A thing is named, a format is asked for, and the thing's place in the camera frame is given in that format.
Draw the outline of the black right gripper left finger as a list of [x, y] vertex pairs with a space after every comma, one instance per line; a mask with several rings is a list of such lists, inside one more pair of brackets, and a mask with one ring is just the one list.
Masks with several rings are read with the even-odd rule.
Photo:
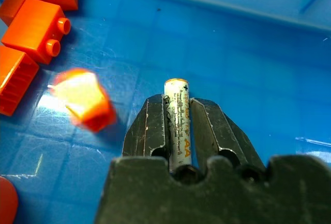
[[162, 94], [148, 97], [127, 131], [123, 156], [167, 158], [167, 120]]

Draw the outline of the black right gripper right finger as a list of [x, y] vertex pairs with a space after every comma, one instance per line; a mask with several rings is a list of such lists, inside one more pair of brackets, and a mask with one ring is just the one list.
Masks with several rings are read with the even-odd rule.
[[251, 165], [265, 169], [247, 135], [211, 100], [190, 99], [195, 152], [198, 166], [207, 169], [207, 160], [222, 156], [234, 168]]

